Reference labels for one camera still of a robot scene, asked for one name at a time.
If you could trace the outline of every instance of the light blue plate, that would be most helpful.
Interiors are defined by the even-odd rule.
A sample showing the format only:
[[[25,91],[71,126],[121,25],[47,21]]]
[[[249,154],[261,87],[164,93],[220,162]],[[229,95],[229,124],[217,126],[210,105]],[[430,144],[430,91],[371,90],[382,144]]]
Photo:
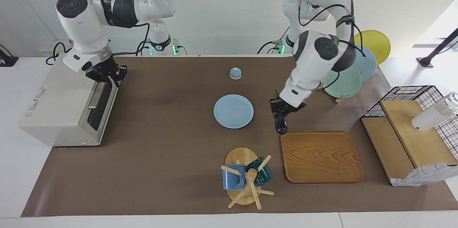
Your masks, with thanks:
[[[330,71],[326,78],[322,80],[323,86],[328,86],[336,78],[337,72]],[[361,84],[361,73],[355,65],[352,65],[345,71],[341,71],[339,79],[324,90],[333,97],[339,98],[343,96],[343,98],[349,98],[360,91]]]
[[[363,57],[363,54],[356,50],[356,60],[353,65],[355,65],[358,70],[360,70],[361,78],[363,81],[368,80],[375,73],[377,68],[377,59],[371,50],[367,47],[363,47],[363,52],[366,57]]]
[[[247,98],[239,94],[228,94],[216,102],[213,114],[224,127],[241,128],[250,123],[254,109]]]

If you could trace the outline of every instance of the teal plate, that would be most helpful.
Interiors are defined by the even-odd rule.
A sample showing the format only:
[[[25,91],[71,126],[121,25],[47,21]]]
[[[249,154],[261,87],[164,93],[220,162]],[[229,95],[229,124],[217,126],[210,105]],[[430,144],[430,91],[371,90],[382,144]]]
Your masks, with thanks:
[[[336,78],[337,72],[330,71],[326,78],[322,80],[323,87],[328,86]],[[339,98],[343,96],[343,98],[349,98],[360,91],[362,82],[360,70],[355,65],[352,65],[345,71],[341,71],[339,79],[324,90],[333,97]]]

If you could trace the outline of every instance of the green light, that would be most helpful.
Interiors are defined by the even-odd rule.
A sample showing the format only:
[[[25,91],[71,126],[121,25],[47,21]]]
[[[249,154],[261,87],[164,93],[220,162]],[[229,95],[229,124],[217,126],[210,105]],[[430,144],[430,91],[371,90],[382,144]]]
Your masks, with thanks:
[[[282,45],[282,46],[278,49],[278,54],[283,54],[284,51],[285,51],[285,45]]]
[[[180,49],[178,49],[178,47],[176,47],[175,45],[173,46],[173,51],[175,55],[180,54]]]

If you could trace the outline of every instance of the wire basket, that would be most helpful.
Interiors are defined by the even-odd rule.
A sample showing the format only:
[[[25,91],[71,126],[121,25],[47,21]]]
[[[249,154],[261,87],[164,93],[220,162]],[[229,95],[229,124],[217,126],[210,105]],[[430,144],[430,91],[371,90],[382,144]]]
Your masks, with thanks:
[[[382,101],[404,101],[415,100],[420,107],[425,110],[437,102],[443,95],[435,86],[406,86],[394,87],[383,98],[380,99],[363,118],[366,117],[386,117],[380,105]],[[458,160],[458,115],[452,117],[435,127],[437,133],[444,140],[453,156]]]

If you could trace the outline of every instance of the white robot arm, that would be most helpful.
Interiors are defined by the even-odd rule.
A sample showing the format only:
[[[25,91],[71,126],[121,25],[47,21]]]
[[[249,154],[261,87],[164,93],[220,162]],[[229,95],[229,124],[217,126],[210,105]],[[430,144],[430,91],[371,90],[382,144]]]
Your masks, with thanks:
[[[171,0],[59,0],[56,11],[75,44],[64,63],[97,82],[108,83],[110,77],[118,86],[127,73],[126,66],[115,63],[102,25],[131,28],[141,20],[154,24],[149,34],[151,44],[163,45],[155,47],[159,52],[174,53],[166,50],[173,47],[165,24],[152,19],[173,16],[175,6]]]
[[[301,22],[303,20],[311,20],[314,16],[323,10],[322,7],[318,5],[312,5],[312,3],[308,0],[301,1],[303,8],[301,15],[299,16]],[[286,45],[283,53],[293,53],[294,42],[297,40],[299,35],[307,30],[310,30],[307,26],[301,25],[301,23],[298,21],[298,5],[299,0],[285,0],[283,3],[283,13],[289,20],[288,35],[284,36],[282,39],[282,44]],[[314,21],[325,21],[329,18],[329,16],[331,16],[330,13],[323,12],[322,14],[318,15]]]
[[[340,72],[355,61],[353,0],[307,1],[331,13],[336,20],[337,36],[307,30],[294,42],[293,57],[296,67],[278,97],[271,99],[275,127],[279,134],[285,134],[288,130],[285,117],[306,105],[305,99],[319,86],[329,71]]]

